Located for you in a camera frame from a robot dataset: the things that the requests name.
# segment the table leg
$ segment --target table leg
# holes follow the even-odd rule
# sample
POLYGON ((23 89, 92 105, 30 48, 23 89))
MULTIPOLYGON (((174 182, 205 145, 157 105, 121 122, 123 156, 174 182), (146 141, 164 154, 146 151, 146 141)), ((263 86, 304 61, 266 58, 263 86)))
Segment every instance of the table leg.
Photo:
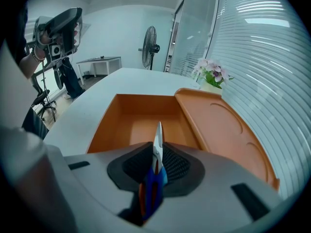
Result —
POLYGON ((106 64, 107 64, 107 75, 109 75, 110 74, 110 72, 109 72, 109 69, 110 69, 109 68, 109 61, 107 61, 106 64))
POLYGON ((80 75, 81 83, 82 83, 82 85, 84 85, 84 80, 83 80, 83 76, 81 74, 80 65, 78 65, 78 72, 79 72, 79 75, 80 75))
POLYGON ((94 78, 96 78, 97 76, 96 76, 96 68, 95 68, 95 63, 92 63, 92 65, 93 65, 93 71, 94 71, 94 78))

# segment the cable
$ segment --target cable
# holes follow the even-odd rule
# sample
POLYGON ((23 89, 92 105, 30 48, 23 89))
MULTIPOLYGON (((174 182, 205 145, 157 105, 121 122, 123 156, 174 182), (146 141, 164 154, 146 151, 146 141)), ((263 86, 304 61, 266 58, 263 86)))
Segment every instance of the cable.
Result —
POLYGON ((53 109, 53 106, 51 105, 51 101, 50 101, 50 98, 49 98, 49 95, 48 95, 48 90, 47 90, 47 87, 45 85, 44 65, 43 65, 43 62, 41 62, 41 63, 42 63, 42 75, 43 75, 43 88, 44 88, 44 92, 47 95, 47 102, 48 102, 48 105, 50 106, 50 108, 52 110, 52 115, 53 115, 54 122, 56 122, 54 109, 53 109))

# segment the standing fan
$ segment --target standing fan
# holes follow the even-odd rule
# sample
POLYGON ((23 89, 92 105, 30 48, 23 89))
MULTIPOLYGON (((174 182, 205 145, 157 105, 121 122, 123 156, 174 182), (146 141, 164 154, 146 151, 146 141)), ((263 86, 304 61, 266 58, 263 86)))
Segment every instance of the standing fan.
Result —
POLYGON ((147 29, 144 45, 140 50, 142 51, 142 63, 144 67, 147 68, 150 66, 150 70, 152 70, 154 55, 160 51, 160 46, 156 44, 156 29, 154 26, 147 29))

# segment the window blinds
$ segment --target window blinds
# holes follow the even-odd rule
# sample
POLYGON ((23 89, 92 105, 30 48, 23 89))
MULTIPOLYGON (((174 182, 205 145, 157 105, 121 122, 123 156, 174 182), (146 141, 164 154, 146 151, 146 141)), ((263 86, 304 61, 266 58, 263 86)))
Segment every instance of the window blinds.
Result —
POLYGON ((170 73, 190 77, 202 58, 211 30, 216 0, 185 0, 170 73))
POLYGON ((264 147, 283 198, 311 174, 311 41, 287 0, 219 0, 208 59, 235 77, 223 99, 264 147))

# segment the flower pot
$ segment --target flower pot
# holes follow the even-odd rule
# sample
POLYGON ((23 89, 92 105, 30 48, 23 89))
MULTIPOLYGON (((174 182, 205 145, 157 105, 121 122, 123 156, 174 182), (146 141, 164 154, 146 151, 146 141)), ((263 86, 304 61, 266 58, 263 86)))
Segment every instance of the flower pot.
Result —
POLYGON ((219 94, 221 95, 223 93, 223 90, 222 89, 219 89, 209 83, 202 83, 201 84, 201 87, 200 87, 200 90, 202 91, 207 91, 207 92, 212 92, 212 93, 216 93, 216 94, 219 94))

